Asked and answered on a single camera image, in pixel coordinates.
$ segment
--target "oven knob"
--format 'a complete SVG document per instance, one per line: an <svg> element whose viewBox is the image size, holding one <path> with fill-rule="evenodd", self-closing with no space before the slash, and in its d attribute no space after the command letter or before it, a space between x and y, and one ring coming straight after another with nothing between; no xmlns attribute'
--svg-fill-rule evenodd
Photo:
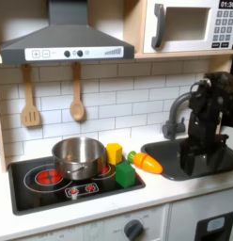
<svg viewBox="0 0 233 241"><path fill-rule="evenodd" d="M130 241L134 241L143 233L143 230L143 225L139 220L132 220L125 226L124 233Z"/></svg>
<svg viewBox="0 0 233 241"><path fill-rule="evenodd" d="M81 50L77 51L77 56L83 56L83 52Z"/></svg>
<svg viewBox="0 0 233 241"><path fill-rule="evenodd" d="M69 51L65 51L65 52L64 52L64 56L65 56L65 57L70 57L70 52L69 52Z"/></svg>

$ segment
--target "toy vegetable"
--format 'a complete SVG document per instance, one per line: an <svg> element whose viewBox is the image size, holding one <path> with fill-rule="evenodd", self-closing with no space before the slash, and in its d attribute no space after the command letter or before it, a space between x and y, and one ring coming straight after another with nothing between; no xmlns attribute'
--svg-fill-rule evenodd
<svg viewBox="0 0 233 241"><path fill-rule="evenodd" d="M136 153L132 151L128 154L128 162L135 164L139 169L145 170L154 174L161 174L163 172L162 165L145 153Z"/></svg>

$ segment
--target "sink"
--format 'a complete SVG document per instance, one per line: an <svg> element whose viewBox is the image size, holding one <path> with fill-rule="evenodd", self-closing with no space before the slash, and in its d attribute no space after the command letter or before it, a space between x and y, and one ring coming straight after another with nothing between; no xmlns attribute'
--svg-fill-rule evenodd
<svg viewBox="0 0 233 241"><path fill-rule="evenodd" d="M142 153L147 153L154 157L163 166L162 176L173 181L185 181L197 177L217 174L233 169L233 151L227 148L224 161L217 171L212 171L206 164L204 155L197 156L192 176L188 176L179 163L179 143L183 139L173 141L155 142L144 145Z"/></svg>

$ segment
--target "gray range hood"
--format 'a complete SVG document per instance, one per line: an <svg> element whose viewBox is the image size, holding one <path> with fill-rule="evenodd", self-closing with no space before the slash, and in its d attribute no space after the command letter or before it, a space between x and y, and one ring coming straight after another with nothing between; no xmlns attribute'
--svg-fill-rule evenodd
<svg viewBox="0 0 233 241"><path fill-rule="evenodd" d="M4 64L134 58L134 47L88 26L87 0L49 0L49 26L1 44Z"/></svg>

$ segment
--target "microwave keypad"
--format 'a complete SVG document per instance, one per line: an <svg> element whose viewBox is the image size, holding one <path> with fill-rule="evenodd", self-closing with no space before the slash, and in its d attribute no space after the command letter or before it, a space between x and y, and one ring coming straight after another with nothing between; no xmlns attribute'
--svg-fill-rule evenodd
<svg viewBox="0 0 233 241"><path fill-rule="evenodd" d="M222 25L226 25L227 24L227 19L223 19L222 20Z"/></svg>
<svg viewBox="0 0 233 241"><path fill-rule="evenodd" d="M218 10L211 48L228 48L233 29L233 10Z"/></svg>

